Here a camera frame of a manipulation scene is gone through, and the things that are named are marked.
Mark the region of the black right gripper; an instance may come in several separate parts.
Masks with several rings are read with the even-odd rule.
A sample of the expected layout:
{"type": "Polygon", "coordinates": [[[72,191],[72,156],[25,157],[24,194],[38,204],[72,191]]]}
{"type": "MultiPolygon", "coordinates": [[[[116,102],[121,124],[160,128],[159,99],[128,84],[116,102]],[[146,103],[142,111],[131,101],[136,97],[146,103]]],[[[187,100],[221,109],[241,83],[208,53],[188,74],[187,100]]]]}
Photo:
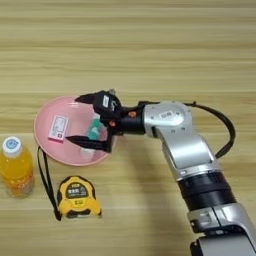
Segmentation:
{"type": "MultiPolygon", "coordinates": [[[[98,93],[80,95],[75,101],[84,104],[93,104],[97,95],[98,93]]],[[[104,141],[92,140],[87,136],[78,135],[68,136],[67,140],[82,148],[110,153],[115,136],[123,136],[124,134],[145,134],[143,111],[146,105],[146,102],[139,102],[134,107],[116,107],[114,113],[105,119],[107,139],[104,141]]]]}

